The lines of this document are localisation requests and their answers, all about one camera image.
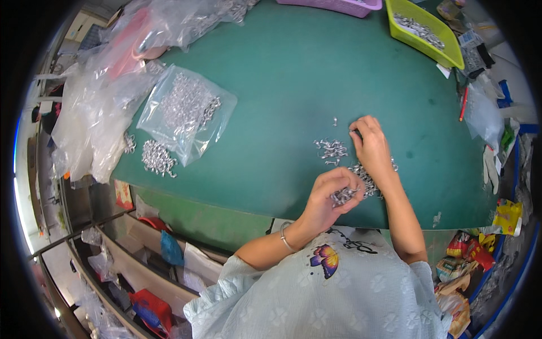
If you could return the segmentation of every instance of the blue plastic bag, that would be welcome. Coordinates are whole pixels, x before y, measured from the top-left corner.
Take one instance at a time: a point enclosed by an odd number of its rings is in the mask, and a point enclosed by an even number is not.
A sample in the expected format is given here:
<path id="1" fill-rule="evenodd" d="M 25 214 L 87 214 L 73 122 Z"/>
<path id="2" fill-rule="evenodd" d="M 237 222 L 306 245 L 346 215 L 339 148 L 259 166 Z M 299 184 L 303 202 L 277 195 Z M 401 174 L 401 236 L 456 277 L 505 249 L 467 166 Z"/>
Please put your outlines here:
<path id="1" fill-rule="evenodd" d="M 183 251 L 181 251 L 179 243 L 164 230 L 162 230 L 162 238 L 160 239 L 160 252 L 162 258 L 171 265 L 184 265 Z"/>

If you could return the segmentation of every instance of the butterfly print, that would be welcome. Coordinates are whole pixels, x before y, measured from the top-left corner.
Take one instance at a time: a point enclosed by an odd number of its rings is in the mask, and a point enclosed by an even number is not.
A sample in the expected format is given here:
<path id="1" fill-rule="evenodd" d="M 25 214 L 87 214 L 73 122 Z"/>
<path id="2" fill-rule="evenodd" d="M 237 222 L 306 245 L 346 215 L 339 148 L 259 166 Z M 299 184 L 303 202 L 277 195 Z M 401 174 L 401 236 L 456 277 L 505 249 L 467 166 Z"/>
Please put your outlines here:
<path id="1" fill-rule="evenodd" d="M 324 269 L 324 278 L 329 279 L 337 270 L 339 265 L 339 255 L 328 244 L 318 246 L 311 258 L 311 266 L 322 265 Z"/>

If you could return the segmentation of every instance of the yellow-green plastic basket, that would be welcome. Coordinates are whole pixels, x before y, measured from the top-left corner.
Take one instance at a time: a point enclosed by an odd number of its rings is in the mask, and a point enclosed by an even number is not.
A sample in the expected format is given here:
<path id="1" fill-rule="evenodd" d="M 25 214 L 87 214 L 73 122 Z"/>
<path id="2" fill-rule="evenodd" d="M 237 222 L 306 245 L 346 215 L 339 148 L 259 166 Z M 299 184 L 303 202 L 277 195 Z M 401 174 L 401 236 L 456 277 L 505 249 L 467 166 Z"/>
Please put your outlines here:
<path id="1" fill-rule="evenodd" d="M 445 23 L 408 0 L 386 0 L 386 9 L 392 37 L 416 48 L 444 67 L 465 68 L 457 38 Z M 427 25 L 444 42 L 444 50 L 433 47 L 424 39 L 401 28 L 393 19 L 394 13 L 413 18 L 417 23 Z"/>

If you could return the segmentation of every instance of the silver bracelet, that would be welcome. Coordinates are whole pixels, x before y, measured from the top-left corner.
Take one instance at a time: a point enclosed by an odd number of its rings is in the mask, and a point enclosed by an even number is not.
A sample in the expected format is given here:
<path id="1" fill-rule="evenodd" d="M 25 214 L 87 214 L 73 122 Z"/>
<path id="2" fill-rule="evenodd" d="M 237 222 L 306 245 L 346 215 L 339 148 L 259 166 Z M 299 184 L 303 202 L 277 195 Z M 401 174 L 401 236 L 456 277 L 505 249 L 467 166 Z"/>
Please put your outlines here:
<path id="1" fill-rule="evenodd" d="M 284 236 L 284 227 L 285 227 L 286 225 L 290 225 L 290 224 L 291 224 L 291 222 L 289 222 L 289 221 L 286 221 L 286 222 L 284 222 L 284 223 L 282 224 L 282 226 L 280 227 L 280 239 L 282 239 L 282 241 L 284 241 L 284 245 L 286 245 L 286 247 L 290 250 L 290 252 L 295 253 L 295 252 L 297 252 L 297 251 L 294 250 L 294 249 L 288 244 L 288 242 L 286 241 L 286 237 Z"/>

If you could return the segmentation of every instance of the hand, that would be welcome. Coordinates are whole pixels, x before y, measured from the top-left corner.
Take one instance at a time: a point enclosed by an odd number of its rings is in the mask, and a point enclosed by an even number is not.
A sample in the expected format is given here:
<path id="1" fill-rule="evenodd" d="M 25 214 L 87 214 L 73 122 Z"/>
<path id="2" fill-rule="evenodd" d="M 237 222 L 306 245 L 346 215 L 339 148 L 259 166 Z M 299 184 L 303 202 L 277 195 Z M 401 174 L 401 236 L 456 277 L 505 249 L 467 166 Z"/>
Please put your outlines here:
<path id="1" fill-rule="evenodd" d="M 333 208 L 333 201 L 330 195 L 345 187 L 351 189 L 360 188 L 356 195 L 342 206 Z M 299 221 L 306 232 L 313 236 L 326 231 L 333 226 L 341 214 L 348 213 L 357 206 L 363 199 L 365 193 L 365 184 L 354 173 L 346 167 L 337 167 L 329 172 L 325 172 L 316 178 L 311 195 L 308 198 L 305 211 L 300 216 Z"/>
<path id="2" fill-rule="evenodd" d="M 349 134 L 354 142 L 359 162 L 375 181 L 376 186 L 383 187 L 396 173 L 391 165 L 390 148 L 380 123 L 372 116 L 364 116 L 354 121 L 349 129 L 352 131 Z M 355 130 L 359 131 L 363 140 L 353 132 Z"/>

